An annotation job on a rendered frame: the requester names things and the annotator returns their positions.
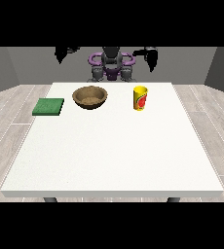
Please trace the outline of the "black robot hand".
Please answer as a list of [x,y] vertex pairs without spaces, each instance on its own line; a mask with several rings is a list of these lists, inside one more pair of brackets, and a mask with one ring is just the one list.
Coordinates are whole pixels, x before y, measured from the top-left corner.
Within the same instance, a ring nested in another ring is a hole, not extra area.
[[55,51],[56,60],[58,61],[58,63],[62,63],[62,61],[66,58],[69,53],[76,53],[79,50],[79,47],[57,46]]
[[156,47],[144,47],[142,50],[134,51],[132,55],[142,55],[144,57],[144,60],[147,62],[150,71],[153,71],[157,66],[158,49]]

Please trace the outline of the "yellow cup with melon print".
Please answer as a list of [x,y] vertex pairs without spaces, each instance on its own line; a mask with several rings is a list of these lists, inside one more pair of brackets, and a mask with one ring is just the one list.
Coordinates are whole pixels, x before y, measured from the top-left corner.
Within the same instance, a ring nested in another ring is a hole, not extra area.
[[148,94],[148,88],[145,86],[136,86],[133,88],[133,109],[142,111],[145,108],[145,102]]

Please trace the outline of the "green square pad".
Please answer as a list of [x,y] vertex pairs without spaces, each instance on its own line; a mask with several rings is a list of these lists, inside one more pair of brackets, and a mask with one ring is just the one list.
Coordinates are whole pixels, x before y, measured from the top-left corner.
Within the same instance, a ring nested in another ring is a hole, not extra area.
[[60,114],[63,98],[40,98],[33,111],[33,116],[58,116]]

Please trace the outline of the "brown wooden bowl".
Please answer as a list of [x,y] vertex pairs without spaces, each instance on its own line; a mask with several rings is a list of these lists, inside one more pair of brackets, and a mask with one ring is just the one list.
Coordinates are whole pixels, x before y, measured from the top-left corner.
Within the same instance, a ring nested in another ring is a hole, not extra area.
[[105,89],[96,86],[88,86],[76,89],[72,98],[74,102],[83,109],[92,110],[100,107],[107,99],[108,93]]

